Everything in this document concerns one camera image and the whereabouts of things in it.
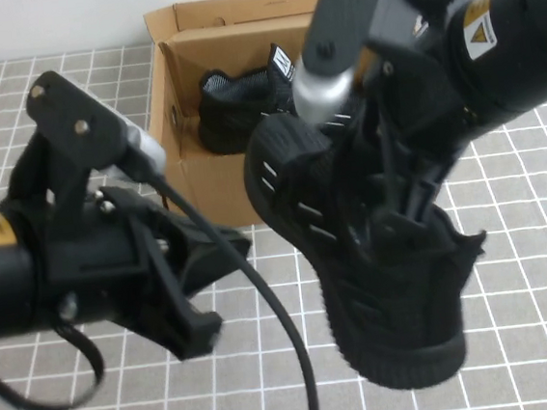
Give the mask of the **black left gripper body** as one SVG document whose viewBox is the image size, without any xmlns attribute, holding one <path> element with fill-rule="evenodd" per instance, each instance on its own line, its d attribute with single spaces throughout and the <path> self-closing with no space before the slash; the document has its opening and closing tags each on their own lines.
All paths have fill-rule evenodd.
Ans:
<svg viewBox="0 0 547 410">
<path fill-rule="evenodd" d="M 37 267 L 35 327 L 63 321 L 111 321 L 163 344 L 166 319 L 196 313 L 172 269 L 168 210 L 137 193 L 106 187 L 54 203 L 24 202 L 27 239 Z"/>
</svg>

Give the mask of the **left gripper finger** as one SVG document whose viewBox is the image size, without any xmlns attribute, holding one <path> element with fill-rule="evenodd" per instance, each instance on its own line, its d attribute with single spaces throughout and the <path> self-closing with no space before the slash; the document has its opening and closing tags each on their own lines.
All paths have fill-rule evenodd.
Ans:
<svg viewBox="0 0 547 410">
<path fill-rule="evenodd" d="M 239 268 L 207 234 L 189 219 L 169 214 L 172 269 L 185 296 L 195 296 Z"/>
<path fill-rule="evenodd" d="M 209 355 L 220 336 L 223 319 L 215 312 L 171 317 L 160 327 L 161 341 L 177 360 Z"/>
</svg>

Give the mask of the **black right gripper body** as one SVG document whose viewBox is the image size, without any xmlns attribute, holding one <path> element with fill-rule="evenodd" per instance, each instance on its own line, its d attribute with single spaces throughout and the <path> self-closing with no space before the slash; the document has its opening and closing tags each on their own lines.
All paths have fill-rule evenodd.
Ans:
<svg viewBox="0 0 547 410">
<path fill-rule="evenodd" d="M 397 179 L 415 159 L 449 160 L 465 149 L 470 122 L 450 66 L 449 29 L 457 0 L 362 0 L 365 46 L 378 54 L 377 77 L 366 87 L 389 123 Z M 378 151 L 371 180 L 380 188 Z"/>
</svg>

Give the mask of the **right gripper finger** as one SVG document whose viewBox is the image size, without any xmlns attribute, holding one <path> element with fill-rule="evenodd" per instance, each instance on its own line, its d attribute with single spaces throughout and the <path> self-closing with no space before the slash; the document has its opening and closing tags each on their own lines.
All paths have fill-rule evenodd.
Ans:
<svg viewBox="0 0 547 410">
<path fill-rule="evenodd" d="M 402 215 L 415 223 L 425 224 L 451 170 L 450 161 L 415 159 L 408 169 L 403 177 Z"/>
<path fill-rule="evenodd" d="M 393 214 L 402 212 L 399 180 L 397 178 L 397 160 L 395 155 L 395 141 L 393 131 L 387 119 L 377 106 L 370 106 L 366 116 L 366 131 L 369 139 L 378 150 L 380 164 L 380 188 L 385 207 Z"/>
</svg>

